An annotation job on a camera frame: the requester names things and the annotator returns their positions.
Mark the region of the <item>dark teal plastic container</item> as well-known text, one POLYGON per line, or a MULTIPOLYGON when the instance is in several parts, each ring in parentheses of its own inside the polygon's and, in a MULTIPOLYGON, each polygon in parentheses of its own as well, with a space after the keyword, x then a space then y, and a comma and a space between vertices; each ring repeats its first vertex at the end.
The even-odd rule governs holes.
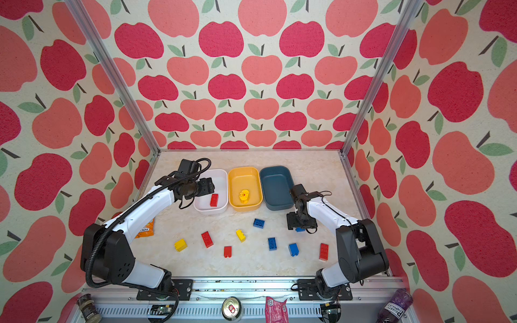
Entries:
POLYGON ((271 211, 282 211, 293 207, 290 190, 294 181, 290 170, 285 166, 263 168, 260 173, 263 198, 271 211))

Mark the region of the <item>red lego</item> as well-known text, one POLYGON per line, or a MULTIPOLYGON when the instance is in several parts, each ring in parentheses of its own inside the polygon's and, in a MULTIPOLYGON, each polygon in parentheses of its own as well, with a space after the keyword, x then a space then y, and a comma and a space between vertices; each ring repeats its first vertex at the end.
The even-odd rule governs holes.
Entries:
POLYGON ((217 207, 219 201, 219 195, 218 194, 212 194, 211 200, 210 200, 210 207, 217 207))

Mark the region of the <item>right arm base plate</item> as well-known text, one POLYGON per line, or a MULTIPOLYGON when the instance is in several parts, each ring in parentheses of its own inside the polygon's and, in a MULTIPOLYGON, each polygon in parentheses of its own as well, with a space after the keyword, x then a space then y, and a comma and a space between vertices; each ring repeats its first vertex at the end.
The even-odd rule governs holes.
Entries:
POLYGON ((315 279, 299 279, 292 285, 291 290, 298 293, 300 301, 351 301, 353 295, 350 284, 341 285, 339 291, 332 290, 330 296, 320 295, 315 279))

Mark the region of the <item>yellow round lego piece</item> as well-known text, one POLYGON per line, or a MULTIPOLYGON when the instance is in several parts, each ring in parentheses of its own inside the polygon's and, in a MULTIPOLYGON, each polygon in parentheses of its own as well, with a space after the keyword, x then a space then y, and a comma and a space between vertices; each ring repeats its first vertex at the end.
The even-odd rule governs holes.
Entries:
POLYGON ((241 203, 246 204, 249 201, 250 192, 247 189, 243 189, 239 193, 239 200, 241 203))

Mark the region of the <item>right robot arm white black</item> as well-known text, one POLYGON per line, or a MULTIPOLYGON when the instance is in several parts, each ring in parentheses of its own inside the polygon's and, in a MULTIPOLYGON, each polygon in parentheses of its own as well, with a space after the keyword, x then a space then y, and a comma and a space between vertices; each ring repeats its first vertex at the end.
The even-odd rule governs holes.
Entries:
POLYGON ((389 269, 389 259, 376 225, 338 210, 321 192, 290 193, 295 211, 287 214, 288 229, 316 233, 321 223, 335 235, 337 262, 316 272, 316 294, 334 300, 342 287, 358 283, 389 269))

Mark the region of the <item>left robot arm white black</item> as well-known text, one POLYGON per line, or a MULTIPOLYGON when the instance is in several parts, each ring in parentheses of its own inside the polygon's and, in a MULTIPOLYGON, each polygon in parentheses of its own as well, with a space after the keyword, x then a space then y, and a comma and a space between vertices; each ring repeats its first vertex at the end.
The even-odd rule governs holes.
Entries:
POLYGON ((147 195, 116 218, 87 227, 80 262, 87 285, 92 288, 121 285, 171 294, 174 283, 170 271, 138 261, 131 243, 149 222, 175 202, 214 192, 211 178, 179 180, 164 176, 155 182, 147 195))

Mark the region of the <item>yellow plastic container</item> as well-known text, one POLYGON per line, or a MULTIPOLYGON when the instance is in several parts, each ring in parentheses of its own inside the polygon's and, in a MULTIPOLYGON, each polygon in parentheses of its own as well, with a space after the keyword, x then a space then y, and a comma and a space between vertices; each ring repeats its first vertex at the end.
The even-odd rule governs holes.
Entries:
POLYGON ((252 167, 234 168, 228 173, 229 202, 237 212, 249 212, 257 210, 263 201, 263 192, 259 171, 252 167), (243 204, 239 200, 241 190, 250 192, 249 201, 243 204))

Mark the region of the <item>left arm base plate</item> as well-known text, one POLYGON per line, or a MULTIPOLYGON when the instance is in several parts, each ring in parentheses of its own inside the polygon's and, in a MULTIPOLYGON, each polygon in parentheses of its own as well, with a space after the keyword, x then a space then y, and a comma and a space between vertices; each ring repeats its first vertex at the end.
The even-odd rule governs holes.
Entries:
POLYGON ((193 290, 192 279, 169 279, 156 289, 140 289, 137 293, 139 301, 189 301, 193 290))

